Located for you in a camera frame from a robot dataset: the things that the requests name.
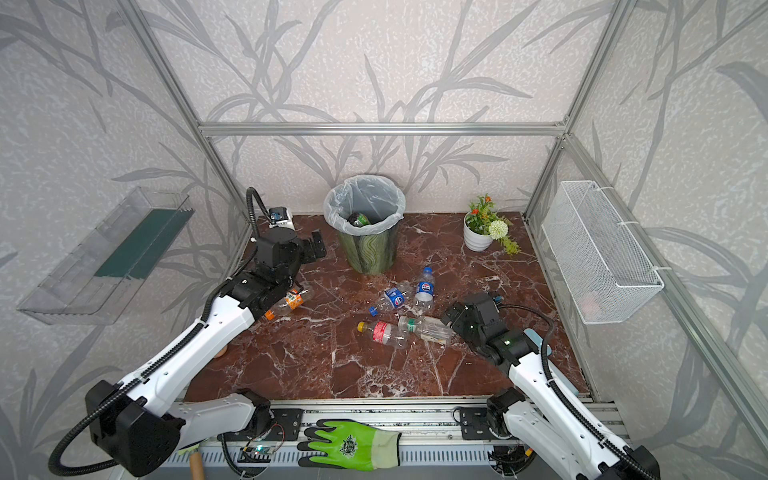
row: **leaf pattern wallpaper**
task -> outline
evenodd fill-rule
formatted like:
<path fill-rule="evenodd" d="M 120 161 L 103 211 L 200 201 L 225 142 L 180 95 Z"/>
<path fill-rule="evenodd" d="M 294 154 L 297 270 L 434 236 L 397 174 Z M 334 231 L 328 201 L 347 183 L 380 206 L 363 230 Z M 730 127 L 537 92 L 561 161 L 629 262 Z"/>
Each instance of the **leaf pattern wallpaper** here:
<path fill-rule="evenodd" d="M 115 25 L 115 9 L 92 0 L 0 5 L 3 478 L 52 478 L 48 453 L 84 416 L 88 388 L 176 336 L 243 239 L 244 216 L 145 53 Z M 16 311 L 136 186 L 189 194 L 195 213 L 120 319 L 48 326 Z M 72 446 L 73 463 L 102 459 L 86 435 Z"/>
<path fill-rule="evenodd" d="M 561 121 L 613 1 L 140 2 L 208 122 Z M 219 137 L 240 186 L 320 213 L 356 174 L 391 177 L 407 211 L 478 192 L 527 203 L 550 137 Z"/>
<path fill-rule="evenodd" d="M 768 394 L 768 2 L 638 2 L 576 135 Z M 564 156 L 535 211 L 538 228 Z M 768 478 L 768 460 L 660 297 L 585 326 L 542 241 L 574 350 L 669 478 Z"/>

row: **work glove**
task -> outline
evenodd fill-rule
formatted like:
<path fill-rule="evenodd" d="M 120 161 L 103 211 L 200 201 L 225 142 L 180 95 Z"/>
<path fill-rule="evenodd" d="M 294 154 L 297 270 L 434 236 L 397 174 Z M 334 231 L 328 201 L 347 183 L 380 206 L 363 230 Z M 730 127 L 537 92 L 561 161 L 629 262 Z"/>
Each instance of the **work glove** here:
<path fill-rule="evenodd" d="M 354 468 L 370 472 L 400 465 L 399 432 L 374 429 L 351 420 L 318 420 L 319 428 L 304 431 L 311 442 L 296 446 L 303 452 L 322 452 L 299 459 L 300 467 Z"/>

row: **robotic arm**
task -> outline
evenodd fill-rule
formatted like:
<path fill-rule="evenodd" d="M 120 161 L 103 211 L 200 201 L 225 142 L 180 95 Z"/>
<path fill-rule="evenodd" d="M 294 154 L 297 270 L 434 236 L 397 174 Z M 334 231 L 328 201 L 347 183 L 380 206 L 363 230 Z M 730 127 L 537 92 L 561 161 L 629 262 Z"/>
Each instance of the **robotic arm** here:
<path fill-rule="evenodd" d="M 548 322 L 541 347 L 521 330 L 507 328 L 499 318 L 499 309 L 504 308 L 527 310 Z M 515 384 L 488 399 L 488 423 L 496 436 L 530 445 L 562 478 L 659 478 L 658 463 L 645 447 L 631 449 L 551 374 L 544 352 L 554 323 L 543 313 L 526 306 L 497 305 L 487 293 L 477 293 L 455 303 L 442 322 Z"/>
<path fill-rule="evenodd" d="M 259 236 L 251 197 L 270 229 Z M 251 391 L 223 399 L 175 402 L 181 390 L 214 355 L 253 325 L 294 285 L 299 268 L 326 255 L 319 231 L 300 239 L 285 208 L 269 212 L 249 189 L 250 222 L 256 244 L 251 257 L 208 297 L 203 314 L 149 362 L 112 385 L 104 380 L 85 396 L 88 416 L 56 445 L 48 460 L 55 475 L 85 475 L 118 463 L 140 477 L 159 467 L 174 451 L 222 432 L 265 432 L 272 424 L 270 403 Z M 251 260 L 253 270 L 246 270 Z M 69 467 L 61 457 L 72 440 L 90 427 L 91 440 L 113 459 Z"/>

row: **potted plant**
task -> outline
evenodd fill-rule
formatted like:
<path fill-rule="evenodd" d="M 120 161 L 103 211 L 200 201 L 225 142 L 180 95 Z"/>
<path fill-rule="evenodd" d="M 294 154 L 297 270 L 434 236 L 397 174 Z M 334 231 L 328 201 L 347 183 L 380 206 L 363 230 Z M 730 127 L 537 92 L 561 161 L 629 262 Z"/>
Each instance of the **potted plant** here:
<path fill-rule="evenodd" d="M 464 244 L 472 251 L 482 252 L 493 240 L 498 240 L 507 254 L 514 255 L 520 247 L 507 235 L 512 222 L 497 215 L 494 207 L 487 194 L 469 202 L 469 213 L 464 216 Z"/>

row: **plastic bag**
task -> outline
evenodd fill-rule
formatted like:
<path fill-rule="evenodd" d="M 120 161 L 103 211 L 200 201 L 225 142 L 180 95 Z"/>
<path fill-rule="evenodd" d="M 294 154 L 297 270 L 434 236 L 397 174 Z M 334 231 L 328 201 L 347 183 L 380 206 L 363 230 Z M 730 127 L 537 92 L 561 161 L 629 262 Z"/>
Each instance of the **plastic bag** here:
<path fill-rule="evenodd" d="M 356 175 L 335 186 L 323 201 L 323 216 L 339 232 L 355 237 L 376 235 L 394 227 L 406 211 L 406 196 L 387 177 Z M 371 225 L 355 227 L 352 212 L 365 214 Z"/>

